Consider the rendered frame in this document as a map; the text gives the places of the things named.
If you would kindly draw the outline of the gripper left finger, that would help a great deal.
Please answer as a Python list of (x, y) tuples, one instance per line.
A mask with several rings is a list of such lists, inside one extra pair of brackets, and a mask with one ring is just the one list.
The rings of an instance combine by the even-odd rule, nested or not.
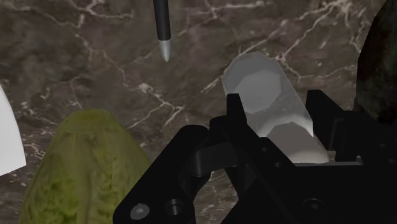
[(113, 224), (196, 224), (193, 201), (211, 173), (223, 169), (238, 201), (221, 224), (298, 224), (282, 192), (294, 164), (247, 125), (238, 94), (209, 127), (181, 128), (113, 215)]

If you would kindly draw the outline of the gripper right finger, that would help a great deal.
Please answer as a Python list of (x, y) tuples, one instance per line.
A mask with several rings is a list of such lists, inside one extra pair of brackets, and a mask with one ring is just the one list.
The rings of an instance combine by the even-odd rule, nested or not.
[(321, 90), (309, 90), (305, 102), (313, 131), (337, 162), (397, 168), (397, 120), (379, 123), (368, 115), (342, 109)]

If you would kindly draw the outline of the dark rough rounded object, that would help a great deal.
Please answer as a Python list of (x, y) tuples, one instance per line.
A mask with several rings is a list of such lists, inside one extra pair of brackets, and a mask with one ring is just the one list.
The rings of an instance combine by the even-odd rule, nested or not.
[(354, 107), (379, 123), (397, 120), (397, 0), (373, 19), (358, 58)]

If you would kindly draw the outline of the green lettuce head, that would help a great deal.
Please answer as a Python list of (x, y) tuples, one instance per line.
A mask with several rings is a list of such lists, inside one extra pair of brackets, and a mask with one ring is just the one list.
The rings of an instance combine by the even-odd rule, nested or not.
[(113, 224), (117, 205), (150, 164), (109, 111), (75, 111), (52, 137), (18, 224)]

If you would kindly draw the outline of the black pen with silver tip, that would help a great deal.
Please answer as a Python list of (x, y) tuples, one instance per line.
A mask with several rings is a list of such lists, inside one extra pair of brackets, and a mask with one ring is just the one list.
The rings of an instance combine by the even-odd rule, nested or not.
[(168, 0), (153, 0), (157, 38), (164, 61), (168, 62), (171, 54), (171, 27)]

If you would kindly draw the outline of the white flat object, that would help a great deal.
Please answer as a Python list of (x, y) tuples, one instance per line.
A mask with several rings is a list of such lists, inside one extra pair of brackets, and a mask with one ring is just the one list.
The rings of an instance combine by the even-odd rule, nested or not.
[(26, 166), (17, 121), (0, 84), (0, 176)]

